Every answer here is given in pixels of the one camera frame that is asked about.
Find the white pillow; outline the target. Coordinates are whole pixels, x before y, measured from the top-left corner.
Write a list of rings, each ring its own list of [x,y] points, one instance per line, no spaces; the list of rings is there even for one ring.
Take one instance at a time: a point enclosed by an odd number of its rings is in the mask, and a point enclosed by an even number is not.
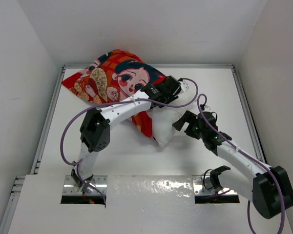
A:
[[[194,103],[181,108],[154,107],[152,110],[147,111],[147,114],[151,117],[152,138],[155,139],[160,147],[164,147],[172,140],[176,133],[172,125],[177,122],[186,111],[191,110],[193,107]]]

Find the red patterned pillowcase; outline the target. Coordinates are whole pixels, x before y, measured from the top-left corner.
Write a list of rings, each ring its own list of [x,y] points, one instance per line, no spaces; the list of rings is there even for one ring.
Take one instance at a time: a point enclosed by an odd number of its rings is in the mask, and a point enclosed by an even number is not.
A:
[[[102,104],[122,101],[165,77],[135,54],[116,49],[66,78],[62,85],[84,101]]]

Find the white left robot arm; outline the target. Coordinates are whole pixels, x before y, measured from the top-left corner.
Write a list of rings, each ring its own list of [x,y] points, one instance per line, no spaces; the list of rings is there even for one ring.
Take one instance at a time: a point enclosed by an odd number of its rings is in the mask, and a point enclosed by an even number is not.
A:
[[[122,121],[156,106],[163,107],[188,90],[188,85],[172,76],[158,84],[148,84],[121,102],[110,103],[101,109],[86,112],[81,132],[81,150],[71,176],[82,192],[93,192],[93,167],[100,151],[110,143],[111,130]]]

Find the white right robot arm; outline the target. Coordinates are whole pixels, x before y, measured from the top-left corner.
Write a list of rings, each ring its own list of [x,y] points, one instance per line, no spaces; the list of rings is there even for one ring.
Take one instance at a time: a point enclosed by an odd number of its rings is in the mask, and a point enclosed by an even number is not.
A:
[[[281,166],[272,167],[247,156],[232,138],[218,131],[212,112],[198,115],[186,111],[173,127],[180,131],[185,123],[187,136],[202,140],[204,146],[229,163],[210,171],[208,190],[230,188],[250,200],[262,217],[270,219],[293,206],[293,189],[288,174]]]

